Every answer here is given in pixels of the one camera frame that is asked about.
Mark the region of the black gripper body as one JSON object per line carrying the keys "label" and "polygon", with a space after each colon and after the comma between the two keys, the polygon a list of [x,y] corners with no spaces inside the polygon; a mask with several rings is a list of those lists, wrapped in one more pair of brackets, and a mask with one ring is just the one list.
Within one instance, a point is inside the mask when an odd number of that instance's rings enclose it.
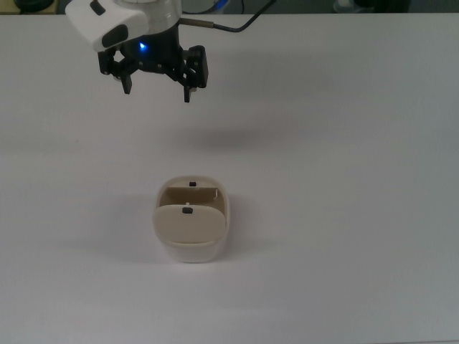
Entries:
{"label": "black gripper body", "polygon": [[122,43],[120,52],[143,72],[167,74],[182,72],[183,49],[179,43],[179,26],[158,34],[146,34]]}

